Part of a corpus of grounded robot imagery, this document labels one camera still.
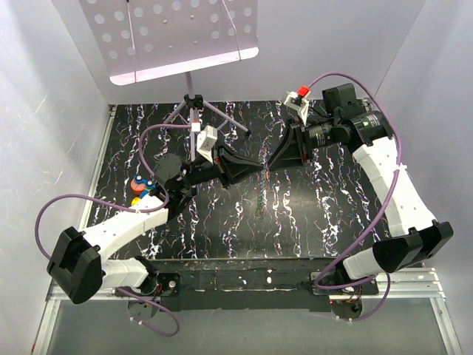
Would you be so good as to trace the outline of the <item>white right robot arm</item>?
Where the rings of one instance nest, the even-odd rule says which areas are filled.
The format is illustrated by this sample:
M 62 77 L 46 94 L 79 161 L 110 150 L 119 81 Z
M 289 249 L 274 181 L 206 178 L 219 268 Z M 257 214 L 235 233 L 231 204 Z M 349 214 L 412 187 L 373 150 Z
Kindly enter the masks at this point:
M 417 193 L 400 162 L 400 146 L 385 115 L 370 110 L 358 99 L 353 84 L 323 91 L 323 120 L 307 121 L 310 90 L 288 92 L 285 106 L 297 113 L 285 128 L 283 139 L 268 161 L 271 171 L 292 169 L 312 161 L 314 149 L 340 143 L 361 166 L 383 203 L 391 237 L 371 248 L 347 251 L 331 268 L 333 278 L 323 287 L 353 293 L 361 283 L 382 272 L 391 274 L 435 256 L 452 238 L 450 223 L 440 222 Z

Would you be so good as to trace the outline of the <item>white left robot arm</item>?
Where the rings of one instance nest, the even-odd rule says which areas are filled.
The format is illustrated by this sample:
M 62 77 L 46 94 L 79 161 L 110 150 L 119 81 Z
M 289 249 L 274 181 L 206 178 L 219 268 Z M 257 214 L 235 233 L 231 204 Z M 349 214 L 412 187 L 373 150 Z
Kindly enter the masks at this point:
M 75 304 L 102 288 L 130 287 L 148 296 L 156 290 L 157 270 L 143 257 L 114 260 L 112 255 L 181 214 L 196 195 L 197 185 L 217 179 L 228 187 L 261 170 L 261 163 L 238 156 L 225 144 L 193 163 L 166 153 L 154 169 L 157 186 L 139 203 L 83 231 L 74 227 L 62 231 L 47 272 Z

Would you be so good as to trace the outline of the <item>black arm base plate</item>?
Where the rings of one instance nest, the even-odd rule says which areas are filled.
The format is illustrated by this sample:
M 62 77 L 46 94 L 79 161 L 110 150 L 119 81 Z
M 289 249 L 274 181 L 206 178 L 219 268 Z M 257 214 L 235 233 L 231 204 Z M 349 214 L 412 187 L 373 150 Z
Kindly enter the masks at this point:
M 145 288 L 127 291 L 155 299 L 172 312 L 190 310 L 304 309 L 329 312 L 330 292 L 315 276 L 327 257 L 147 260 Z

